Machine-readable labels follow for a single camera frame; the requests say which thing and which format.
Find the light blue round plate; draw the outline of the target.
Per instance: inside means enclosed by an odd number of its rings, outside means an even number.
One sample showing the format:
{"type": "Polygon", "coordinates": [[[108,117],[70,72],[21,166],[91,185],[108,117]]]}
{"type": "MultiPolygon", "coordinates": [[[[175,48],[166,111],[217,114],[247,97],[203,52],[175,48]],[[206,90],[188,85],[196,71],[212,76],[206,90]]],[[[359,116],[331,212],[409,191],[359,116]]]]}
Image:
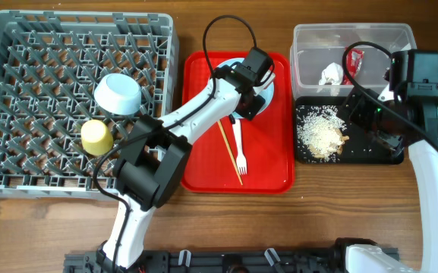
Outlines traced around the light blue round plate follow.
{"type": "MultiPolygon", "coordinates": [[[[223,61],[222,63],[218,64],[217,67],[223,67],[225,65],[228,65],[229,67],[232,67],[233,64],[235,62],[239,62],[241,63],[244,60],[244,58],[230,58],[226,61],[223,61]]],[[[262,86],[262,90],[259,92],[259,88],[258,87],[254,87],[254,92],[256,93],[257,96],[260,96],[264,99],[264,104],[262,105],[262,107],[260,108],[260,110],[257,112],[257,115],[260,115],[271,103],[271,101],[273,100],[273,95],[274,95],[274,76],[272,76],[269,79],[269,85],[268,86],[262,86]]]]}

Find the wooden chopstick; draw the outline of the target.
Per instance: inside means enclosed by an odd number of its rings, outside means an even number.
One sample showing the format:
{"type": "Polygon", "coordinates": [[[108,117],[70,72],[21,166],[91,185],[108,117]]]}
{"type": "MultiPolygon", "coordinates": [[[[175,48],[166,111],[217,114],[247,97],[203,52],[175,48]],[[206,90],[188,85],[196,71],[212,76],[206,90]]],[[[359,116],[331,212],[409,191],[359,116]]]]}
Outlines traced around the wooden chopstick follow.
{"type": "Polygon", "coordinates": [[[226,147],[226,149],[227,149],[227,151],[228,151],[228,155],[229,155],[229,158],[230,158],[231,163],[232,163],[232,165],[233,165],[233,168],[234,168],[234,170],[235,170],[235,173],[236,173],[236,176],[237,176],[237,178],[238,178],[238,181],[239,181],[240,185],[243,186],[243,180],[242,180],[241,175],[240,175],[240,173],[239,173],[238,166],[237,166],[236,161],[235,161],[235,159],[234,159],[234,155],[233,155],[233,153],[232,153],[232,149],[231,149],[231,147],[230,147],[230,144],[229,144],[229,142],[228,142],[227,136],[226,136],[226,134],[225,134],[225,130],[224,130],[223,126],[222,126],[222,122],[219,120],[219,121],[217,122],[217,124],[218,124],[218,126],[219,126],[219,130],[220,130],[220,132],[221,132],[221,134],[222,134],[222,138],[223,138],[223,140],[224,140],[225,147],[226,147]]]}

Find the white plastic fork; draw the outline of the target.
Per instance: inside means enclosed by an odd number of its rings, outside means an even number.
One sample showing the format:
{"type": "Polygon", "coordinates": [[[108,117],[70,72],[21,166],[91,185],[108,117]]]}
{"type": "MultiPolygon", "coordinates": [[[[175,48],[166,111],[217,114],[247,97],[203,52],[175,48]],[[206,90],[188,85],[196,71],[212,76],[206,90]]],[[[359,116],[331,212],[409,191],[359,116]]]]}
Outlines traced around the white plastic fork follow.
{"type": "Polygon", "coordinates": [[[237,149],[236,165],[238,167],[239,174],[245,175],[247,173],[247,159],[243,152],[240,119],[235,119],[235,122],[232,124],[232,129],[233,129],[233,134],[234,134],[236,149],[237,149]]]}

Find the rice and nut scraps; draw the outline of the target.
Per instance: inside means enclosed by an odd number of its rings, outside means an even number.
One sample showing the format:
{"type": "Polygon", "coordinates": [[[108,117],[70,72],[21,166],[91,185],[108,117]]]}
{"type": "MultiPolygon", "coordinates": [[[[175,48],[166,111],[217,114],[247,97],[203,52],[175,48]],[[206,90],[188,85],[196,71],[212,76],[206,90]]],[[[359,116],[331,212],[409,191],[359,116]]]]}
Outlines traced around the rice and nut scraps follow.
{"type": "Polygon", "coordinates": [[[347,124],[337,113],[338,108],[333,105],[301,106],[297,110],[298,143],[321,162],[336,160],[350,139],[345,134],[347,124]]]}

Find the red snack wrapper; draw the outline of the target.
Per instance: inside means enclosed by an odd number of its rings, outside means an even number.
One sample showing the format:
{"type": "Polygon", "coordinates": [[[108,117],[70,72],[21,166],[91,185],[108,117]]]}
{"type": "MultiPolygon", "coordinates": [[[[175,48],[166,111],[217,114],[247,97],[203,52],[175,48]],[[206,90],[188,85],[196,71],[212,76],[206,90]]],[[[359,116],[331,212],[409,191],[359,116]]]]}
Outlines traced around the red snack wrapper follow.
{"type": "Polygon", "coordinates": [[[364,51],[360,49],[351,49],[346,57],[347,69],[343,71],[342,85],[351,85],[351,81],[348,79],[347,74],[350,74],[352,78],[356,78],[361,70],[361,65],[364,60],[364,51]]]}

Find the light blue bowl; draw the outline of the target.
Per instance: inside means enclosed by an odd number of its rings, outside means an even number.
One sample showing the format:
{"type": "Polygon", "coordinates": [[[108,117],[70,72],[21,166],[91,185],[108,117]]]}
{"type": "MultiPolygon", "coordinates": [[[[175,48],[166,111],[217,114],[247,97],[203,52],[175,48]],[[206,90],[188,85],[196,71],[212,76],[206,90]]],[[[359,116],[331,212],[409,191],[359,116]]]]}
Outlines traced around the light blue bowl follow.
{"type": "Polygon", "coordinates": [[[125,74],[107,74],[93,92],[96,103],[115,115],[134,115],[141,106],[141,87],[125,74]]]}

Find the yellow plastic cup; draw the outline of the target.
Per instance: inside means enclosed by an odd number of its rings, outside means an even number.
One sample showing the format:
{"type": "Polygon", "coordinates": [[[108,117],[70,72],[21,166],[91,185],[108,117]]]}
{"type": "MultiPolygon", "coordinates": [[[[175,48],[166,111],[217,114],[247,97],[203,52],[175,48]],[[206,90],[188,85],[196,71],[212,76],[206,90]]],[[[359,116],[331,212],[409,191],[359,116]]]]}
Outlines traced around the yellow plastic cup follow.
{"type": "Polygon", "coordinates": [[[82,147],[91,155],[104,155],[113,147],[113,137],[102,121],[86,121],[81,127],[80,135],[82,147]]]}

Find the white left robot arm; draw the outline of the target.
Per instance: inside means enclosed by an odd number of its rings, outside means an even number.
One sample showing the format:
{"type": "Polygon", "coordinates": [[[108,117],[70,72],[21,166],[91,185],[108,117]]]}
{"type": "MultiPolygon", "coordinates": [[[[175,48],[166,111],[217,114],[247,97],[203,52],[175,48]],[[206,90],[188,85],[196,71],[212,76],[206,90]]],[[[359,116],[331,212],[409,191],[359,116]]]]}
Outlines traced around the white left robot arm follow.
{"type": "Polygon", "coordinates": [[[265,103],[259,94],[273,81],[274,67],[266,52],[253,47],[243,61],[212,68],[203,90],[177,110],[159,119],[140,117],[130,137],[106,153],[119,154],[112,170],[118,214],[98,251],[106,271],[126,272],[138,260],[150,220],[176,191],[193,144],[233,113],[253,119],[265,103]]]}

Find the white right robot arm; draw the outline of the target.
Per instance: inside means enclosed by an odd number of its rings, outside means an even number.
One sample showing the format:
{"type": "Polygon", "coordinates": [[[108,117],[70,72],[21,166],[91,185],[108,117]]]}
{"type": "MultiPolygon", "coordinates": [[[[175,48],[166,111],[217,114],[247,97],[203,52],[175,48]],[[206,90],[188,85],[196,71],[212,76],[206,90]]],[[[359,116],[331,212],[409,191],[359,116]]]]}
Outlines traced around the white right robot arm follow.
{"type": "Polygon", "coordinates": [[[422,272],[438,272],[438,52],[388,52],[391,100],[349,78],[353,88],[338,116],[383,143],[408,151],[418,186],[423,236],[422,272]]]}

